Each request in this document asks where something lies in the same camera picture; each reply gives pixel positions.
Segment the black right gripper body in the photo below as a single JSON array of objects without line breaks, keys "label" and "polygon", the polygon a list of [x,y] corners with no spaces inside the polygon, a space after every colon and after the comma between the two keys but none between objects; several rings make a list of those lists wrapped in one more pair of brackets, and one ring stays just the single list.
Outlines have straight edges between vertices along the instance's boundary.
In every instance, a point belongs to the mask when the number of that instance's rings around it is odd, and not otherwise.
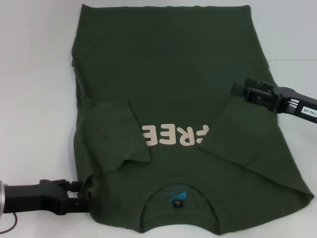
[{"label": "black right gripper body", "polygon": [[317,100],[299,94],[287,87],[271,87],[272,101],[269,110],[277,114],[289,114],[313,123],[317,122]]}]

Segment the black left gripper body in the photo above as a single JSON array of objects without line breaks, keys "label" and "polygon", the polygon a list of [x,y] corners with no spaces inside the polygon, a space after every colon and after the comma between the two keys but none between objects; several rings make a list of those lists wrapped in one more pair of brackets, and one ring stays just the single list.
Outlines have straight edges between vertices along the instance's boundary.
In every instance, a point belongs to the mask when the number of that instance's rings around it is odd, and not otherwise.
[{"label": "black left gripper body", "polygon": [[6,185],[4,187],[4,212],[50,211],[64,215],[68,194],[65,179],[42,179],[35,185]]}]

